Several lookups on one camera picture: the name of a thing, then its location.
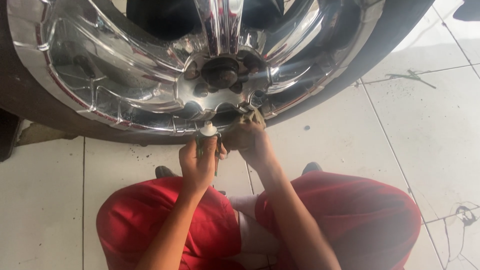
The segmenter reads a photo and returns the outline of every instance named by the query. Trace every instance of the tire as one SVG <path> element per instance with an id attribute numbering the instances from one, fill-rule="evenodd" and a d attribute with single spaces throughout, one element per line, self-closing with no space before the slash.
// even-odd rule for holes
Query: tire
<path id="1" fill-rule="evenodd" d="M 303 113 L 362 77 L 389 54 L 412 30 L 434 0 L 386 0 L 384 11 L 369 39 L 348 68 L 324 90 L 301 104 L 267 120 L 271 126 Z M 13 47 L 7 1 L 0 3 L 0 108 L 68 133 L 132 144 L 183 144 L 187 137 L 122 131 L 87 119 L 48 93 L 23 66 Z"/>

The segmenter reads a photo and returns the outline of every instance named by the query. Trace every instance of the red pants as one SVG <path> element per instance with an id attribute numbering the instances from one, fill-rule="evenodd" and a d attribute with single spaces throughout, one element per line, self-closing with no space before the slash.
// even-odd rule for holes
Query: red pants
<path id="1" fill-rule="evenodd" d="M 134 184 L 112 194 L 96 226 L 110 270 L 132 270 L 172 209 L 181 177 Z M 420 212 L 404 192 L 360 177 L 310 172 L 292 181 L 317 220 L 343 270 L 402 269 L 420 232 Z M 262 193 L 257 221 L 281 239 L 272 207 Z M 240 230 L 228 199 L 209 187 L 198 205 L 180 269 L 243 269 L 224 260 L 240 253 Z M 283 246 L 277 269 L 296 269 Z"/>

